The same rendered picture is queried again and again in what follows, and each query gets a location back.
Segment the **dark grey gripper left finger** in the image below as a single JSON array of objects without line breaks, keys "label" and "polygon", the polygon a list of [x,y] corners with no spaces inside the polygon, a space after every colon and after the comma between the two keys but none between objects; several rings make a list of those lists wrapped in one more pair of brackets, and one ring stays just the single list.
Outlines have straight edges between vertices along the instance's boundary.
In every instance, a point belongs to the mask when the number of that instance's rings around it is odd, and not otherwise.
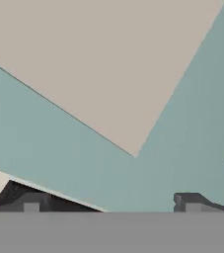
[{"label": "dark grey gripper left finger", "polygon": [[28,193],[19,197],[11,204],[1,205],[1,212],[40,212],[50,211],[50,195],[43,193]]}]

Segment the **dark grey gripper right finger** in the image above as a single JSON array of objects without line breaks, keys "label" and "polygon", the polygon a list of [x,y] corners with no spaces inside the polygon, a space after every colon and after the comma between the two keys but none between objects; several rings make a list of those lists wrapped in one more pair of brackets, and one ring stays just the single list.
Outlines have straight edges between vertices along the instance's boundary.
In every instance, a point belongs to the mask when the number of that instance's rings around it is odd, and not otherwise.
[{"label": "dark grey gripper right finger", "polygon": [[212,203],[200,193],[175,193],[174,203],[174,211],[180,212],[224,211],[224,206]]}]

